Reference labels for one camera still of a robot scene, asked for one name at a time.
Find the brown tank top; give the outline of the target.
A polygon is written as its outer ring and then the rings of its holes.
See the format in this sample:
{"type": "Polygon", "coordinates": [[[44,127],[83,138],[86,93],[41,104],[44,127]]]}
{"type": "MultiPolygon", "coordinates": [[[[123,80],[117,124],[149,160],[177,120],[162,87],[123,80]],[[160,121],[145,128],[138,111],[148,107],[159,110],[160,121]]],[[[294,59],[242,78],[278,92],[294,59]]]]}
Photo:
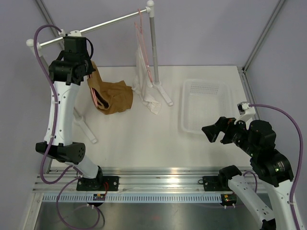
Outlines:
{"type": "Polygon", "coordinates": [[[105,115],[121,113],[131,109],[133,103],[133,90],[122,80],[120,82],[111,83],[102,81],[99,70],[94,62],[93,66],[96,71],[92,74],[98,83],[96,90],[98,91],[98,108],[97,110],[105,115]]]}

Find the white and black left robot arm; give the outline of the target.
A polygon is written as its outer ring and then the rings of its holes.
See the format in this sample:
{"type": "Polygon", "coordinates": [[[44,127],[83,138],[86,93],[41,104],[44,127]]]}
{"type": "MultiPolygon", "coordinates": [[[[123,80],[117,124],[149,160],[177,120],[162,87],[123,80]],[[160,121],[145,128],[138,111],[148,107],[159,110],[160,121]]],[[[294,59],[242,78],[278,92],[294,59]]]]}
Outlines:
{"type": "Polygon", "coordinates": [[[87,50],[87,38],[64,37],[64,50],[48,67],[47,80],[51,88],[51,107],[47,132],[35,150],[46,158],[65,163],[74,168],[82,177],[81,185],[94,191],[103,187],[102,169],[86,155],[84,143],[72,140],[74,104],[83,78],[94,72],[87,50]]]}

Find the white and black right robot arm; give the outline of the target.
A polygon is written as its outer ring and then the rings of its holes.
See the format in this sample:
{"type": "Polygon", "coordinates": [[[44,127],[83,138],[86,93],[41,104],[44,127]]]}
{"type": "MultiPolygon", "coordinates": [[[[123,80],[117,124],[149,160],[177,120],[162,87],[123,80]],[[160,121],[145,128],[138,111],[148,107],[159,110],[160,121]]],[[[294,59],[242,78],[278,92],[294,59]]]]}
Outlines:
{"type": "Polygon", "coordinates": [[[290,207],[293,171],[289,160],[275,148],[276,133],[269,122],[254,120],[249,127],[244,121],[220,117],[202,128],[210,143],[223,132],[222,144],[235,144],[248,156],[252,170],[265,187],[271,207],[258,197],[234,165],[219,170],[218,185],[230,189],[243,202],[261,230],[297,230],[290,207]]]}

